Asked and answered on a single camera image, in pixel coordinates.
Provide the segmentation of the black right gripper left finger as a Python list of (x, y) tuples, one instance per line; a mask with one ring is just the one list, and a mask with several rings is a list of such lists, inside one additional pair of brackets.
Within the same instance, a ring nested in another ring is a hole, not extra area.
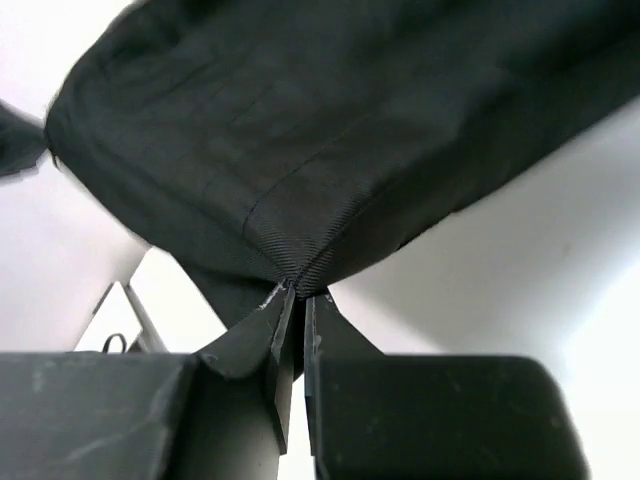
[(287, 451), (293, 290), (193, 354), (5, 353), (5, 479), (273, 479)]

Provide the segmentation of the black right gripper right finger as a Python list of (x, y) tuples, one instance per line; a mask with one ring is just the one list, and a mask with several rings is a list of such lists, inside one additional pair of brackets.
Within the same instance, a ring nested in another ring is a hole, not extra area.
[(305, 400), (320, 479), (585, 479), (560, 388), (519, 356), (394, 355), (330, 295), (306, 303)]

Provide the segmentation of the black pleated skirt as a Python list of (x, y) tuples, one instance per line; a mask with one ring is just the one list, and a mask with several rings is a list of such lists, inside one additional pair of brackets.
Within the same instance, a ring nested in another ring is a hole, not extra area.
[(639, 94), (635, 1), (139, 1), (1, 172), (43, 151), (227, 327), (354, 275)]

